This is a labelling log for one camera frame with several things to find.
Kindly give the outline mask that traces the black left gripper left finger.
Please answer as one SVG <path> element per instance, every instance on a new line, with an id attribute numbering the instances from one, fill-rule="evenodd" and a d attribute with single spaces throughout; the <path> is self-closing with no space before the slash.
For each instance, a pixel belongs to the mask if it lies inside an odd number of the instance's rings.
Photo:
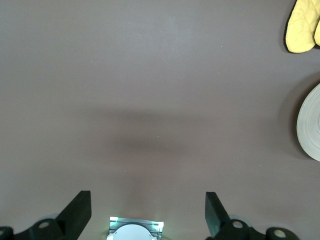
<path id="1" fill-rule="evenodd" d="M 14 233 L 10 226 L 1 226 L 0 238 L 2 240 L 77 240 L 91 217 L 91 192 L 82 190 L 55 218 L 39 220 L 19 233 Z"/>

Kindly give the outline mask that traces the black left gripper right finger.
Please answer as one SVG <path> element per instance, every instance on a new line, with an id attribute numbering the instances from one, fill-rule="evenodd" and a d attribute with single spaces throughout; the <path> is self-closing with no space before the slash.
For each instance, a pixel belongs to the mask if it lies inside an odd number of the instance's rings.
<path id="1" fill-rule="evenodd" d="M 215 192 L 205 194 L 205 221 L 210 233 L 209 240 L 298 240 L 292 231 L 270 227 L 265 233 L 255 230 L 244 221 L 232 219 Z"/>

